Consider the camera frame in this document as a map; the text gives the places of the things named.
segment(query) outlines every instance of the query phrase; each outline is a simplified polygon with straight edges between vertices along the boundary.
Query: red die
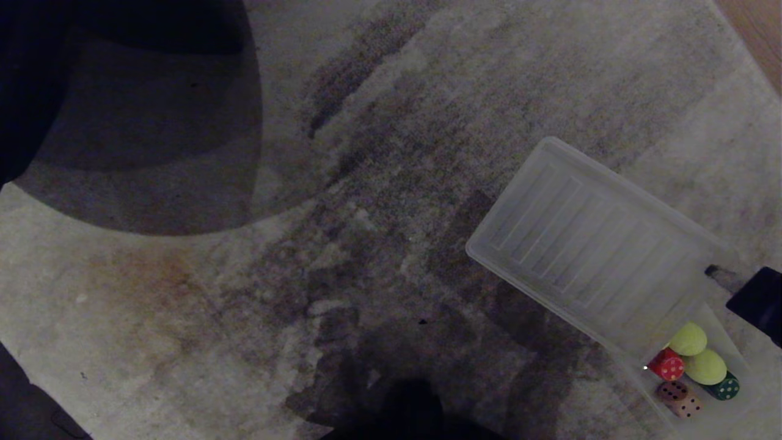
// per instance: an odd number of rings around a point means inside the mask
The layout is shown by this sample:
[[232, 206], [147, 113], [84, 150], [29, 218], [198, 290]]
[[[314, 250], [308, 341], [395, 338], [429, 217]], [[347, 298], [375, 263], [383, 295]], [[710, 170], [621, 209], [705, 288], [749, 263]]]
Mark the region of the red die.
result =
[[659, 352], [647, 366], [649, 370], [652, 370], [655, 374], [662, 377], [663, 380], [667, 381], [677, 380], [684, 374], [684, 362], [670, 348]]

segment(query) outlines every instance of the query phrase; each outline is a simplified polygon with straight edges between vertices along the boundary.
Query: tray lid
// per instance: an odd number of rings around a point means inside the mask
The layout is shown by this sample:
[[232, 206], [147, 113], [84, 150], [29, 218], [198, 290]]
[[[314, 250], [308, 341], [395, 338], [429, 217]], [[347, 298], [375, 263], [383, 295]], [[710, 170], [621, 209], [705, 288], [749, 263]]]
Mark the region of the tray lid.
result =
[[556, 138], [543, 139], [467, 244], [476, 261], [645, 364], [703, 302], [720, 239]]

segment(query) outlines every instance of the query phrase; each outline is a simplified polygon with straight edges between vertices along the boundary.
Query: stain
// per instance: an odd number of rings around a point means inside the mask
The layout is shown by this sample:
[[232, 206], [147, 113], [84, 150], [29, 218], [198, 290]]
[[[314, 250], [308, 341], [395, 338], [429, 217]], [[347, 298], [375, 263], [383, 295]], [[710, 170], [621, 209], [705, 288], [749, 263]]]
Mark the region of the stain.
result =
[[149, 244], [115, 247], [84, 261], [85, 290], [102, 294], [81, 307], [96, 326], [111, 329], [113, 343], [103, 354], [116, 367], [94, 382], [121, 383], [150, 372], [156, 380], [219, 338], [205, 293], [192, 280], [190, 252]]
[[347, 339], [354, 334], [358, 321], [359, 315], [355, 308], [329, 310], [321, 316], [321, 325], [318, 328], [315, 345], [322, 347], [335, 341]]
[[314, 74], [310, 98], [315, 106], [307, 136], [310, 139], [343, 107], [382, 61], [399, 52], [440, 7], [439, 0], [398, 0], [388, 13], [362, 23], [355, 42]]
[[[396, 86], [357, 116], [345, 152], [350, 166], [335, 173], [332, 182], [350, 175], [350, 182], [342, 183], [344, 199], [370, 200], [363, 207], [373, 222], [418, 235], [428, 233], [439, 215], [450, 215], [461, 187], [469, 182], [448, 179], [451, 172], [458, 173], [459, 150], [453, 145], [462, 142], [468, 117], [464, 109], [437, 98], [436, 108], [428, 108], [427, 81], [418, 75], [403, 74]], [[443, 120], [432, 121], [430, 112]], [[422, 216], [425, 222], [415, 221]]]
[[367, 160], [366, 152], [363, 150], [355, 150], [339, 158], [339, 166], [337, 167], [335, 176], [329, 182], [329, 186], [334, 185], [338, 181], [344, 179], [353, 171], [356, 171]]
[[369, 372], [348, 350], [324, 354], [317, 363], [314, 384], [290, 395], [285, 406], [311, 423], [329, 427], [368, 419], [360, 393]]
[[307, 275], [307, 297], [310, 301], [329, 298], [353, 286], [358, 275], [357, 268], [350, 263], [315, 269]]
[[500, 279], [472, 260], [465, 250], [467, 241], [494, 201], [475, 190], [457, 207], [426, 257], [427, 269], [448, 287], [469, 302], [485, 296], [485, 284], [497, 284]]
[[468, 353], [478, 343], [471, 323], [457, 310], [441, 306], [426, 326], [411, 326], [404, 318], [388, 319], [361, 336], [357, 355], [370, 370], [387, 380], [412, 377], [434, 384], [467, 380]]
[[[690, 26], [689, 21], [685, 24], [677, 17], [673, 33], [679, 37], [667, 32], [652, 35], [649, 50], [654, 56], [636, 62], [609, 63], [605, 57], [610, 52], [604, 48], [598, 51], [594, 43], [574, 43], [575, 40], [558, 32], [541, 34], [528, 16], [531, 9], [540, 8], [539, 2], [533, 3], [507, 11], [502, 24], [486, 35], [476, 35], [482, 44], [466, 53], [454, 50], [452, 56], [446, 56], [442, 49], [431, 47], [431, 42], [422, 41], [418, 48], [427, 52], [431, 63], [417, 79], [424, 78], [427, 82], [426, 92], [419, 98], [429, 112], [416, 114], [408, 107], [405, 112], [394, 112], [395, 117], [384, 117], [386, 134], [393, 134], [397, 124], [404, 124], [409, 130], [401, 136], [405, 141], [425, 139], [431, 131], [423, 130], [423, 124], [437, 124], [447, 132], [454, 119], [451, 114], [440, 113], [443, 103], [438, 103], [438, 98], [463, 107], [479, 103], [467, 112], [469, 119], [477, 120], [468, 127], [468, 132], [442, 134], [451, 136], [453, 146], [467, 138], [473, 154], [486, 155], [491, 165], [497, 167], [484, 168], [478, 173], [499, 175], [515, 171], [520, 162], [508, 158], [517, 155], [520, 146], [534, 144], [545, 135], [557, 135], [610, 168], [621, 169], [665, 136], [679, 120], [677, 115], [711, 90], [714, 80], [705, 75], [726, 56], [715, 50], [716, 43], [703, 35], [699, 36], [708, 41], [705, 44], [709, 47], [705, 53], [689, 44], [676, 44], [677, 38], [686, 40], [681, 33], [688, 32]], [[574, 11], [564, 4], [562, 10], [565, 11], [563, 20], [585, 20], [572, 16]], [[705, 16], [708, 11], [689, 12], [704, 23], [713, 21], [713, 17]], [[628, 20], [621, 29], [630, 32], [635, 27]], [[516, 58], [523, 53], [535, 60], [535, 67], [530, 67], [526, 59]], [[668, 55], [676, 60], [694, 56], [695, 62], [674, 63]], [[468, 69], [460, 62], [460, 56], [473, 58], [482, 67], [470, 65]], [[581, 72], [584, 78], [574, 81], [573, 71]], [[426, 81], [431, 78], [437, 81]], [[678, 78], [688, 78], [691, 84], [681, 87]], [[607, 87], [606, 81], [615, 84], [617, 90], [610, 94], [595, 92]], [[461, 83], [470, 87], [460, 87]], [[672, 90], [680, 92], [672, 95]], [[395, 96], [381, 96], [369, 103], [366, 111], [381, 116], [379, 106], [402, 103], [403, 97], [410, 93], [404, 83], [396, 84], [393, 91]], [[574, 99], [578, 106], [572, 105]], [[411, 121], [412, 114], [419, 121]], [[356, 123], [360, 126], [364, 122], [358, 119]]]
[[514, 380], [506, 435], [556, 438], [559, 407], [568, 397], [582, 350], [592, 342], [508, 283], [497, 285], [487, 315], [536, 358]]

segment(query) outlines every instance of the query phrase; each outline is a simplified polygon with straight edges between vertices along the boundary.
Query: wooden die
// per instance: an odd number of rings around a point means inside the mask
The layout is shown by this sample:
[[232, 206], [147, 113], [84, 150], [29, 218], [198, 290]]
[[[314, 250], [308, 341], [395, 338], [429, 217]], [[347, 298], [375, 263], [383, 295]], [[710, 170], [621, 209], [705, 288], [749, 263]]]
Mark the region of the wooden die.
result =
[[701, 412], [703, 404], [700, 399], [690, 393], [682, 402], [678, 402], [677, 404], [668, 407], [680, 419], [689, 419], [691, 417], [696, 417], [696, 414]]
[[673, 382], [663, 382], [657, 387], [657, 397], [668, 406], [684, 401], [689, 395], [690, 389], [677, 380]]

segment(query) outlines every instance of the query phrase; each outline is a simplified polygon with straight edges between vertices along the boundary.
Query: wooden floor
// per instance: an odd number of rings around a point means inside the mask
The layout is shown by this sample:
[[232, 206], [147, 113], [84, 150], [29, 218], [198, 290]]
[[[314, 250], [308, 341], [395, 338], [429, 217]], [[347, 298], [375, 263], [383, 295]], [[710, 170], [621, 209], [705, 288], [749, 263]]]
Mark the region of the wooden floor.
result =
[[716, 0], [749, 51], [782, 94], [782, 34], [779, 0]]

